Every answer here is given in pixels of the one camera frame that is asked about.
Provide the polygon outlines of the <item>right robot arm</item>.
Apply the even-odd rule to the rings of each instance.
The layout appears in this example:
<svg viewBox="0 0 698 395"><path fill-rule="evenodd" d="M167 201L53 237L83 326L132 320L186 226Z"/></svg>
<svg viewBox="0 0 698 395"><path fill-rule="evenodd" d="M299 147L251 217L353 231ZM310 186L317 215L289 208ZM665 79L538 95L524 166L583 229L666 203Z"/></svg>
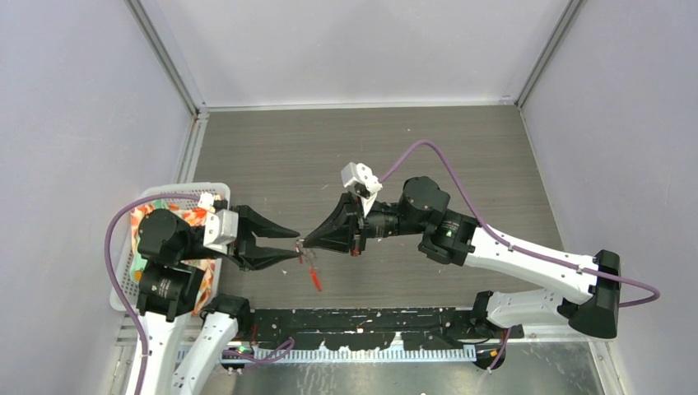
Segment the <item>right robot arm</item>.
<svg viewBox="0 0 698 395"><path fill-rule="evenodd" d="M306 249L358 256L368 239L420 235L418 250L440 264L483 268L536 284L536 290L477 293L470 327L479 337L522 324L567 323L590 337L617 336L620 257L606 249L593 256L549 249L510 235L488 234L471 216L448 208L450 195L432 179L408 179L400 199L375 202L343 193L333 212L304 237Z"/></svg>

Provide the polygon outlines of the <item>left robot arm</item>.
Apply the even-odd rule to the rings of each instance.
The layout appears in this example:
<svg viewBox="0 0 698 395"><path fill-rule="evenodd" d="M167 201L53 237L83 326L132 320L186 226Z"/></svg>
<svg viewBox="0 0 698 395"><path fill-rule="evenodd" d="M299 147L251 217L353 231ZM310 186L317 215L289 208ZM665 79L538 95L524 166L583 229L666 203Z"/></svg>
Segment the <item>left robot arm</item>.
<svg viewBox="0 0 698 395"><path fill-rule="evenodd" d="M197 259L229 259L244 270L262 270L299 257L288 249L259 247L257 237L291 239L295 230L278 225L251 207L202 203L202 221L193 225L168 208L147 213L137 228L137 252L146 260L136 303L140 348L127 386L129 394L199 394L220 364L230 341L244 340L253 327L249 301L217 295L189 352L178 361L184 329L198 302L204 270Z"/></svg>

